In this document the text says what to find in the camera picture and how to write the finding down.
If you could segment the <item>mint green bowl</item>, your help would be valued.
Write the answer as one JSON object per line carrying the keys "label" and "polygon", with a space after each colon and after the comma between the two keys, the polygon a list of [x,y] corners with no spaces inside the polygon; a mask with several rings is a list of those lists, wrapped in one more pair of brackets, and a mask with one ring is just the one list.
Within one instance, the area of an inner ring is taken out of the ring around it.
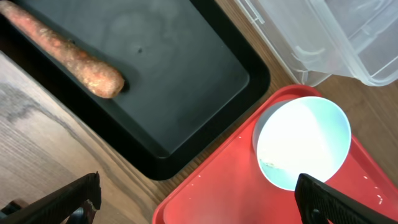
{"label": "mint green bowl", "polygon": [[351,126],[346,113],[326,98],[284,100],[260,115],[252,146],[263,176],[293,191],[300,174],[326,182],[339,171],[349,154]]}

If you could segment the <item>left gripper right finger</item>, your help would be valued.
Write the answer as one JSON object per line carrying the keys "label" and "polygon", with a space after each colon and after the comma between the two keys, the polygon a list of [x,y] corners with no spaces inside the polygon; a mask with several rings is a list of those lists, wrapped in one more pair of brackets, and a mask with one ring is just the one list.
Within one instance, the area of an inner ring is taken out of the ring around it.
{"label": "left gripper right finger", "polygon": [[300,174],[295,201],[303,224],[397,224],[308,174]]}

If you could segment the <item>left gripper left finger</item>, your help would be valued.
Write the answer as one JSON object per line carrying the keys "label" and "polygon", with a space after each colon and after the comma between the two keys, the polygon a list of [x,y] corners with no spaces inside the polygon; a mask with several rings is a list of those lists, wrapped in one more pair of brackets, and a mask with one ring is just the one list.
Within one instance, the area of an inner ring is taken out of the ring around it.
{"label": "left gripper left finger", "polygon": [[100,208],[100,175],[89,173],[32,204],[11,201],[1,209],[1,223],[92,223]]}

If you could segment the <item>orange carrot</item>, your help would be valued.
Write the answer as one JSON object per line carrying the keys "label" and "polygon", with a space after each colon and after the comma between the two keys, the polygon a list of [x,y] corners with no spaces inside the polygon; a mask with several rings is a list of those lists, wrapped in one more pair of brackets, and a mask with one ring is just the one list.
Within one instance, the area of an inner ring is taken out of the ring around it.
{"label": "orange carrot", "polygon": [[118,70],[77,47],[13,2],[1,1],[1,14],[94,95],[113,98],[124,87],[124,78]]}

